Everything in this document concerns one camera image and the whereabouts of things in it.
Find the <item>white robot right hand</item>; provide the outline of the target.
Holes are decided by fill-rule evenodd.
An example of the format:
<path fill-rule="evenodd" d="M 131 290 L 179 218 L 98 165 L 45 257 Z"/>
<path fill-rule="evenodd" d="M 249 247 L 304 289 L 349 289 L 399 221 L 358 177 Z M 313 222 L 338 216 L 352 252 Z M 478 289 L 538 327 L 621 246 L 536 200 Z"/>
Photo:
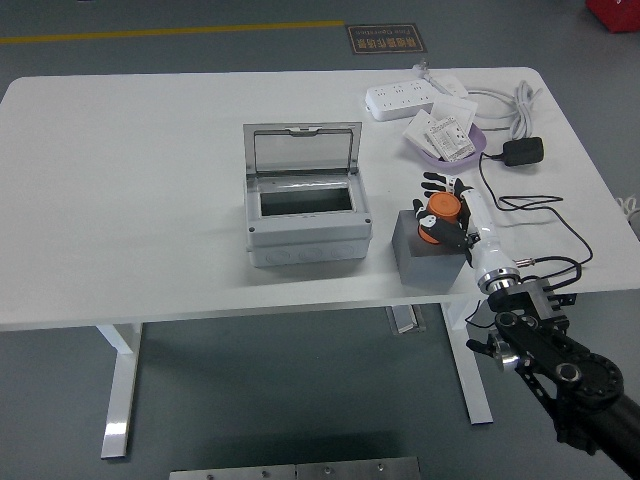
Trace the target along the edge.
<path fill-rule="evenodd" d="M 418 233 L 466 255 L 485 294 L 516 284 L 520 274 L 503 251 L 489 208 L 478 190 L 455 176 L 426 172 L 428 202 L 413 201 Z"/>

